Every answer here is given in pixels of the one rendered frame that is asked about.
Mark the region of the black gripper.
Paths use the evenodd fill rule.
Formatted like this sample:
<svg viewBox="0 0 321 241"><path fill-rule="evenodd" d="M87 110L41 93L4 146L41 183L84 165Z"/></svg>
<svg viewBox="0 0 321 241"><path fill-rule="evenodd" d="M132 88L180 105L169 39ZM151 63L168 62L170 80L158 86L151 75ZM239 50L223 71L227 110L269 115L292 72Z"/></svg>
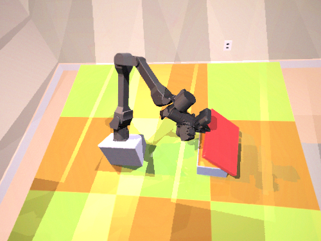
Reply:
<svg viewBox="0 0 321 241"><path fill-rule="evenodd" d="M183 112L181 119L176 122L176 125L182 125L183 122L190 122L195 124L195 132L204 133L205 131L210 132L210 128L207 124L211 122L211 110L206 108L199 112L199 115L195 117L195 114L189 114L187 111ZM176 129L176 135L180 137L179 128Z"/></svg>

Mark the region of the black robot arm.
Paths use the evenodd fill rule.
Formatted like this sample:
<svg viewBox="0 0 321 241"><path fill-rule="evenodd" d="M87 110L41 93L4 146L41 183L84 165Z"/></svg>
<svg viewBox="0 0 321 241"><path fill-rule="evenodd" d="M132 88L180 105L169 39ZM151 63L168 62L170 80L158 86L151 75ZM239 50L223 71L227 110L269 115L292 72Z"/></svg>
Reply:
<svg viewBox="0 0 321 241"><path fill-rule="evenodd" d="M114 56L114 67L118 73L118 101L114 119L109 123L114 132L113 141L127 141L129 138L128 126L134 118L134 111L129 107L129 83L134 66L149 87L154 104L158 107L168 105L160 111L161 120L167 117L178 122L183 112L196 102L195 96L186 89L182 89L177 95L172 94L159 82L144 57L132 56L131 53L118 53ZM172 104L169 105L170 103ZM190 141L195 138L194 123L183 122L177 127L180 129L181 141Z"/></svg>

